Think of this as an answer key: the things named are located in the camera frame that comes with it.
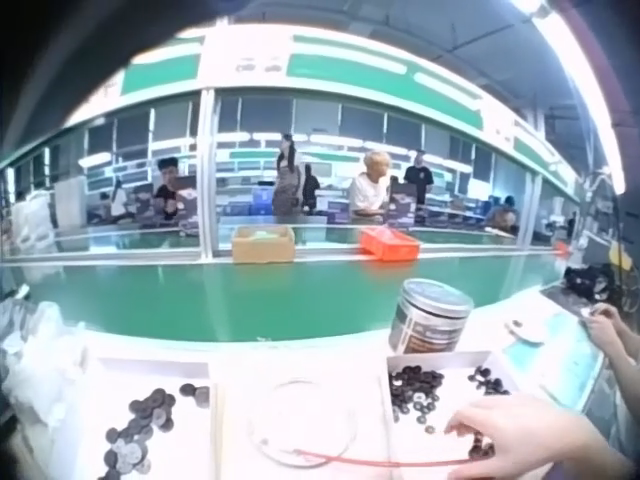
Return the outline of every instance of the red wire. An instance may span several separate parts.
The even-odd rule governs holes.
[[[360,465],[366,467],[381,467],[381,468],[397,468],[397,467],[409,467],[409,468],[428,468],[428,467],[455,467],[457,465],[463,465],[471,462],[471,460],[449,460],[444,462],[393,462],[393,461],[376,461],[376,460],[362,460],[357,458],[346,458],[334,455],[325,455],[323,453],[308,452],[306,450],[294,450],[297,455],[305,457],[317,458],[326,462],[346,463],[349,465]]]

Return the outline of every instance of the jar lid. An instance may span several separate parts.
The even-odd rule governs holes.
[[[465,318],[473,310],[473,300],[449,285],[410,278],[402,284],[402,295],[416,307],[452,318]]]

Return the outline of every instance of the blonde hair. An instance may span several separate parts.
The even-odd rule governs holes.
[[[364,156],[364,165],[367,168],[380,163],[391,165],[391,157],[387,152],[373,151],[373,152],[368,152]]]

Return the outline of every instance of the orange basket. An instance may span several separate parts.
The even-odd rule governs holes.
[[[360,246],[382,262],[407,262],[418,258],[420,242],[389,227],[367,227],[360,231]]]
[[[569,258],[571,256],[571,251],[569,250],[569,246],[558,240],[555,245],[553,246],[553,249],[556,253],[556,256],[560,257],[560,258]]]

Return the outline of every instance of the hand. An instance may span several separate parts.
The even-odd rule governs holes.
[[[616,331],[619,331],[620,328],[624,326],[624,322],[622,321],[622,318],[620,318],[618,309],[608,303],[596,304],[596,306],[591,309],[591,315],[602,315],[603,317],[608,318]]]
[[[602,353],[607,357],[610,358],[624,352],[624,345],[616,332],[613,321],[605,315],[591,315],[585,319],[585,325],[593,344],[602,350]]]
[[[603,441],[585,417],[524,394],[484,397],[463,407],[445,429],[454,431],[481,432],[496,452],[451,471],[449,478],[457,480],[519,477],[549,463],[576,459],[585,445]]]
[[[168,213],[173,213],[178,208],[178,204],[176,203],[175,200],[167,200],[164,205],[164,208]]]

